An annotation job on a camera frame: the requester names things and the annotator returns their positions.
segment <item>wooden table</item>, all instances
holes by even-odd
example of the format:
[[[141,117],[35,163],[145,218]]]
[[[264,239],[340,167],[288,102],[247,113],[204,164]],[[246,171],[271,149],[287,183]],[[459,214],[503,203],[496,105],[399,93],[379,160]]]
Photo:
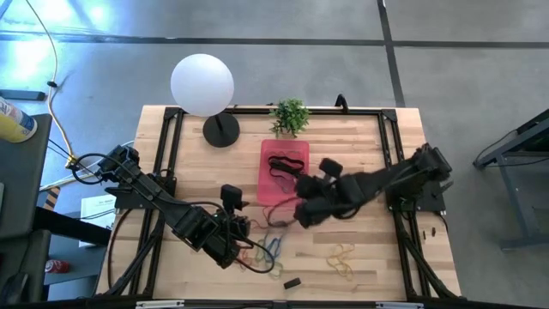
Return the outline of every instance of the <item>wooden table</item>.
[[[164,109],[165,106],[144,106],[142,110],[135,148],[139,151],[140,166],[145,173],[153,169]],[[419,110],[401,108],[396,111],[404,153],[409,157],[425,142]],[[220,202],[220,187],[223,184],[235,185],[244,191],[244,200],[250,202],[243,211],[244,215],[264,224],[262,206],[256,202],[257,170],[261,141],[275,136],[268,130],[271,125],[268,116],[236,117],[240,123],[239,139],[228,148],[213,148],[202,136],[204,118],[184,116],[175,172],[178,178],[176,198]],[[388,124],[387,128],[393,161],[396,161]],[[311,146],[310,174],[318,173],[318,164],[324,157],[339,161],[344,166],[344,173],[369,172],[384,167],[375,117],[311,116],[307,131],[298,139],[309,142]],[[167,164],[170,144],[168,140],[163,167]],[[122,275],[136,254],[142,216],[143,211],[133,211],[120,228],[112,254],[114,280]],[[459,294],[452,252],[442,221],[433,214],[419,213],[418,224],[425,259],[447,287]],[[437,230],[434,237],[431,236],[433,227]],[[258,240],[263,235],[264,231],[255,227],[250,238]],[[355,250],[347,261],[353,268],[351,281],[339,276],[326,262],[337,244],[355,244]],[[278,280],[243,271],[238,264],[222,270],[203,251],[192,251],[166,226],[154,297],[209,300],[405,299],[395,225],[385,208],[383,195],[362,207],[352,220],[330,218],[320,226],[306,230],[299,224],[292,225],[281,249],[279,261],[284,270]],[[148,262],[147,259],[144,264],[140,292],[145,285]],[[417,268],[414,262],[410,264],[414,287],[420,291]],[[285,291],[282,284],[296,277],[302,284]],[[106,290],[104,263],[97,292]]]

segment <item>concrete floor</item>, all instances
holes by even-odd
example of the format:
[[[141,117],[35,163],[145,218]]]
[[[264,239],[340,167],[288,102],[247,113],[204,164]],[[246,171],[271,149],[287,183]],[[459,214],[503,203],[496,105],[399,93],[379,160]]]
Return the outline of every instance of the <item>concrete floor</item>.
[[[375,0],[33,3],[55,33],[383,39]],[[549,41],[545,0],[386,0],[386,5],[393,39]],[[15,0],[0,19],[0,34],[29,31],[42,30],[26,4]],[[54,106],[78,154],[106,152],[131,140],[142,105],[174,104],[172,68],[197,52],[215,55],[231,69],[236,104],[299,97],[308,105],[331,106],[344,93],[351,106],[395,106],[382,46],[58,42],[57,50],[63,86]],[[52,71],[47,41],[0,41],[0,51],[0,88],[47,90]],[[499,171],[479,172],[471,162],[489,143],[547,109],[549,52],[398,47],[395,55],[406,106],[420,109],[428,141],[454,168],[455,185],[444,197],[463,295],[548,307],[549,246],[499,250],[499,240],[519,235],[514,213]],[[44,102],[14,103],[31,114],[46,112]],[[51,138],[61,141],[58,130],[52,129]],[[43,183],[65,176],[63,164],[57,154],[48,154]],[[528,176],[528,168],[519,169]],[[68,185],[56,209],[77,211],[81,198],[102,191],[100,186]]]

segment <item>red tray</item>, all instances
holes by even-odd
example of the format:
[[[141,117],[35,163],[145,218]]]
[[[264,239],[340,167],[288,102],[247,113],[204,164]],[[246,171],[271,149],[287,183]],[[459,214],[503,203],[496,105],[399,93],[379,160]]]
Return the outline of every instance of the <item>red tray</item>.
[[[305,141],[264,140],[261,143],[261,159],[257,179],[257,201],[264,206],[274,206],[290,197],[295,197],[295,182],[274,178],[269,173],[268,158],[271,155],[284,155],[304,162],[304,173],[309,173],[309,143]]]

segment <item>potted plant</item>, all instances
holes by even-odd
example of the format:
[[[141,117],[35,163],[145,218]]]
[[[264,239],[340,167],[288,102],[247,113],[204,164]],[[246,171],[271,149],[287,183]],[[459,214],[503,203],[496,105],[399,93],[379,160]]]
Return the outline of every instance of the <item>potted plant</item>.
[[[297,133],[305,130],[305,126],[309,124],[309,110],[303,106],[303,101],[299,99],[281,100],[278,103],[278,108],[272,109],[270,116],[275,116],[278,119],[273,122],[273,131],[278,138],[279,134],[292,134],[297,137]]]

